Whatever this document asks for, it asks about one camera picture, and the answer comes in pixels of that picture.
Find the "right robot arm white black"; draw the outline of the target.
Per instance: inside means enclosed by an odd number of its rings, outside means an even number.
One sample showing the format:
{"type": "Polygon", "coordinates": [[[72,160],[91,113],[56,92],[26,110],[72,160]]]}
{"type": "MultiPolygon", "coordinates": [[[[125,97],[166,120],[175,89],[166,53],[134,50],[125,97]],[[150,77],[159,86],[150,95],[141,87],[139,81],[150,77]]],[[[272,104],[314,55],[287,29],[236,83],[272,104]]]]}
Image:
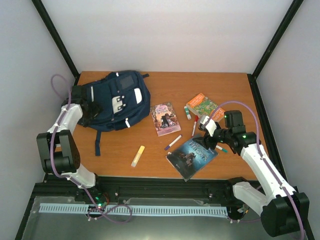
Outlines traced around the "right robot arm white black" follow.
{"type": "Polygon", "coordinates": [[[271,237],[300,232],[299,238],[304,239],[304,222],[308,219],[310,205],[307,195],[284,179],[265,152],[259,135],[246,132],[239,110],[225,112],[224,120],[226,127],[221,128],[210,116],[200,118],[199,129],[205,132],[203,146],[209,149],[217,143],[227,144],[248,164],[263,190],[259,191],[247,181],[239,181],[232,186],[234,197],[259,215],[264,230],[271,237]]]}

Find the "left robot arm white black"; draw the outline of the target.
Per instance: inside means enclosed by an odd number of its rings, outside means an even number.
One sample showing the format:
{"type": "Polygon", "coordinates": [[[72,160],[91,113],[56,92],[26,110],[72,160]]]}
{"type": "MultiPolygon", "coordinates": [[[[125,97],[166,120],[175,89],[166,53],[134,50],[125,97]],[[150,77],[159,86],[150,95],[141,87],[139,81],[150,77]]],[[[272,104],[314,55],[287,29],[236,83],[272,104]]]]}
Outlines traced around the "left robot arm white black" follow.
{"type": "Polygon", "coordinates": [[[79,85],[72,87],[57,120],[47,132],[38,134],[36,143],[45,173],[66,178],[78,188],[87,188],[86,195],[96,202],[103,198],[104,188],[96,184],[96,175],[81,164],[73,138],[78,123],[87,127],[102,111],[94,100],[92,86],[89,90],[79,85]]]}

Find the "dark blue Wuthering Heights book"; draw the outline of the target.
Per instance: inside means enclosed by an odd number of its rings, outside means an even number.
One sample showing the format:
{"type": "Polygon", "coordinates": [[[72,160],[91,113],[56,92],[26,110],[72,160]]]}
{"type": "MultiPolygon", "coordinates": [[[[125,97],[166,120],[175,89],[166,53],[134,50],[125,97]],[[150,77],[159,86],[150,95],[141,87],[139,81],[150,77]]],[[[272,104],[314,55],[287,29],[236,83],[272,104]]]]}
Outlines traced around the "dark blue Wuthering Heights book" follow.
{"type": "Polygon", "coordinates": [[[177,170],[185,182],[219,155],[215,149],[206,149],[193,140],[198,137],[201,135],[196,134],[166,155],[167,161],[177,170]]]}

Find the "navy blue backpack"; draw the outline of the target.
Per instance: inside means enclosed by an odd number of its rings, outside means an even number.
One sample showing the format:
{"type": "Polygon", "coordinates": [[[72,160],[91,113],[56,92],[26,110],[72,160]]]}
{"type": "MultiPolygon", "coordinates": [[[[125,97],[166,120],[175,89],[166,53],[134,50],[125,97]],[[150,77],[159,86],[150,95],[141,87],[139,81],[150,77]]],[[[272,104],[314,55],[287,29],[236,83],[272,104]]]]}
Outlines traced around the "navy blue backpack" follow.
{"type": "Polygon", "coordinates": [[[111,72],[106,77],[83,84],[87,91],[93,87],[94,102],[103,111],[88,126],[96,130],[95,155],[100,156],[103,132],[130,128],[150,114],[151,94],[145,83],[150,75],[135,70],[111,72]]]}

